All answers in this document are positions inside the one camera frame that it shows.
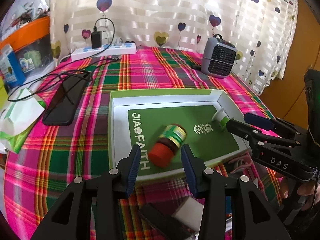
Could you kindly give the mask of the person's hand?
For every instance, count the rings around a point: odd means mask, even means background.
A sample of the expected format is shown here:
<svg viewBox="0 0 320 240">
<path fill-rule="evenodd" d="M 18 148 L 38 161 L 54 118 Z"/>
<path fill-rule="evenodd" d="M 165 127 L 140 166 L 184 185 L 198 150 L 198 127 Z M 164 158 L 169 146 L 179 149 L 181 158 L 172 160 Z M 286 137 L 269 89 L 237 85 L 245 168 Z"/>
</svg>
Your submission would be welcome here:
<svg viewBox="0 0 320 240">
<path fill-rule="evenodd" d="M 277 174 L 277 177 L 280 178 L 280 196 L 285 199 L 289 196 L 289 184 L 286 177 L 280 177 L 280 174 Z M 313 205 L 319 203 L 319 184 L 317 184 L 317 192 L 314 196 L 315 191 L 315 182 L 313 180 L 300 185 L 297 190 L 297 194 L 300 196 L 307 197 L 306 203 L 302 206 L 301 210 L 305 211 L 310 209 Z"/>
</svg>

